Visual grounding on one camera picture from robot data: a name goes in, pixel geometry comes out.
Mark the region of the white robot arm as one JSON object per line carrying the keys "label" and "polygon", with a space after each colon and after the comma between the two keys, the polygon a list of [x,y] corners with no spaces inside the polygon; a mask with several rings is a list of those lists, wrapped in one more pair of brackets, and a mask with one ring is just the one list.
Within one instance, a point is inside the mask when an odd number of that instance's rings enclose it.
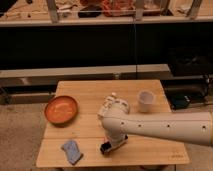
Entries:
{"label": "white robot arm", "polygon": [[213,146],[213,114],[210,112],[129,114],[126,101],[107,99],[98,117],[112,148],[123,144],[128,134]]}

